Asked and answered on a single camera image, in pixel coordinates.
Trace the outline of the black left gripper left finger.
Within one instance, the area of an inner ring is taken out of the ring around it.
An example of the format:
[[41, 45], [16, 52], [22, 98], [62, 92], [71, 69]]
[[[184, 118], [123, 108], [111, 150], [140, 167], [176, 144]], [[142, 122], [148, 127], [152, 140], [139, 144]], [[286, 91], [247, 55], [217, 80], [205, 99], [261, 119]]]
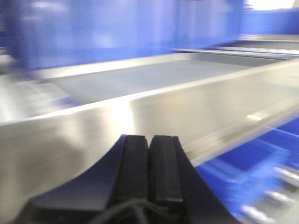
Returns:
[[28, 202], [27, 222], [86, 224], [114, 202], [148, 196], [148, 143], [122, 135], [88, 170]]

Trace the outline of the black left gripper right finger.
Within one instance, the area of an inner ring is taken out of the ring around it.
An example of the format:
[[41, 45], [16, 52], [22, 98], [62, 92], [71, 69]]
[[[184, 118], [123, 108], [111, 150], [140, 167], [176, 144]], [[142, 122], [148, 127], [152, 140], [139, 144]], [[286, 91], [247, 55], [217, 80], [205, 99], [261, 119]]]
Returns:
[[182, 224], [238, 224], [187, 158], [179, 138], [151, 140], [151, 197], [180, 216]]

